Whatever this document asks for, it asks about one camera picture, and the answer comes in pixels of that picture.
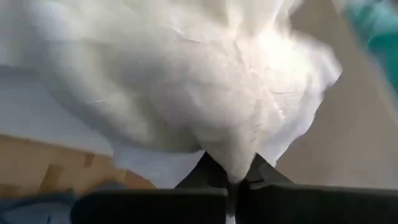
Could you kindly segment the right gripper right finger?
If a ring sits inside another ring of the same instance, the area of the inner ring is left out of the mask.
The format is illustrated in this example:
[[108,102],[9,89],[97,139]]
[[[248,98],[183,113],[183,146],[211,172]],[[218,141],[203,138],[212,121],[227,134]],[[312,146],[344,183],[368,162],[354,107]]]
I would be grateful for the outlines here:
[[257,154],[236,224],[398,224],[398,190],[296,184]]

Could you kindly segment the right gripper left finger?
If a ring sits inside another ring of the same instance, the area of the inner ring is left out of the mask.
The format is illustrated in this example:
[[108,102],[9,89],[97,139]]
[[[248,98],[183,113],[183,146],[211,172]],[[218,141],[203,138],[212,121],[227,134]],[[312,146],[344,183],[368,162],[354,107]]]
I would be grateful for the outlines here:
[[96,190],[79,199],[72,224],[225,224],[226,173],[208,154],[174,189]]

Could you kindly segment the slate blue knit garment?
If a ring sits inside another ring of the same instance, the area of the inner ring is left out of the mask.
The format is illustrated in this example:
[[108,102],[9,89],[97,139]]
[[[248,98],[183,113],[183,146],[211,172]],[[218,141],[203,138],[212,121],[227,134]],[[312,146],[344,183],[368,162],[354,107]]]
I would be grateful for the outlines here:
[[0,224],[76,224],[71,211],[80,198],[67,189],[0,199]]

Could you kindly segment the white garment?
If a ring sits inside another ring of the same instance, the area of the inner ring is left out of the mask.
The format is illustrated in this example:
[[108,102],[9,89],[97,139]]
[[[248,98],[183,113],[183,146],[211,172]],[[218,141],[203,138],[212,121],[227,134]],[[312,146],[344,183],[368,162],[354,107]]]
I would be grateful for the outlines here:
[[117,165],[176,186],[205,152],[232,184],[311,126],[342,68],[303,0],[0,0],[0,66],[37,75]]

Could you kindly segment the teal garment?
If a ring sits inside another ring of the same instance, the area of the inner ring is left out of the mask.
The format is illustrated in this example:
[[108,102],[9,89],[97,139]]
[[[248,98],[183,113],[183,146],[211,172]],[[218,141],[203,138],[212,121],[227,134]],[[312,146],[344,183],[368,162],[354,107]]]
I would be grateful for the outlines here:
[[398,96],[398,0],[341,0],[341,11]]

